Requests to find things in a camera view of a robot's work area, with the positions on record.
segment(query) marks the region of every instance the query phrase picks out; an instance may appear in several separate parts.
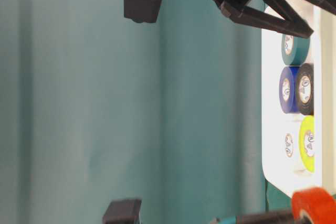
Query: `white tape roll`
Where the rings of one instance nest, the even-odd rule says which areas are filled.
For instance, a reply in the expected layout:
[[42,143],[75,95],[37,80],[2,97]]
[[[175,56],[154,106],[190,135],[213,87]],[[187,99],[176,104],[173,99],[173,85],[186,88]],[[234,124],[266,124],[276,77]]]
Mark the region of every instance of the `white tape roll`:
[[282,127],[284,132],[283,154],[287,161],[288,168],[295,172],[306,170],[301,159],[299,148],[301,121],[286,122]]

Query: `blue tape roll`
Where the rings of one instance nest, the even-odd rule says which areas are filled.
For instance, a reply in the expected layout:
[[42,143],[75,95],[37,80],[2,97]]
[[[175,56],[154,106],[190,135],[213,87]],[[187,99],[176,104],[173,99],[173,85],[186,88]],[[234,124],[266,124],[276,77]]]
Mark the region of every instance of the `blue tape roll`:
[[281,42],[283,62],[288,66],[303,64],[308,55],[309,45],[310,39],[283,34]]
[[285,67],[279,81],[279,99],[284,113],[298,113],[295,99],[295,82],[299,67]]

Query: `yellow tape roll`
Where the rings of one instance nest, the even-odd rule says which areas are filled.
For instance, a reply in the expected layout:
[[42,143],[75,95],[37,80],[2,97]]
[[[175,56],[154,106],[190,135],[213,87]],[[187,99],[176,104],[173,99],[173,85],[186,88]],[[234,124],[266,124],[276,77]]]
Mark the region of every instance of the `yellow tape roll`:
[[299,148],[301,159],[310,172],[315,171],[314,156],[315,156],[315,133],[314,133],[314,116],[306,116],[301,124],[299,135]]

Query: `black tape roll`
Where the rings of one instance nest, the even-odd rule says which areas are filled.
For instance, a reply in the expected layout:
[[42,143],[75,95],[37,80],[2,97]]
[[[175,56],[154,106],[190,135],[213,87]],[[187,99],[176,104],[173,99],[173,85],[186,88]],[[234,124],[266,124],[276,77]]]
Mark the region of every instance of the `black tape roll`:
[[312,64],[303,64],[296,76],[296,104],[303,115],[314,115],[314,69]]

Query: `green tape roll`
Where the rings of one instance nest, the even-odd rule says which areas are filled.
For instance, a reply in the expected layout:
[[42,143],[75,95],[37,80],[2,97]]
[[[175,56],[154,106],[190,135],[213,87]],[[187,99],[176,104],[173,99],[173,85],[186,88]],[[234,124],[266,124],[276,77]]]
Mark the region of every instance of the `green tape roll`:
[[308,55],[309,45],[310,39],[283,34],[281,42],[283,62],[288,66],[303,64]]

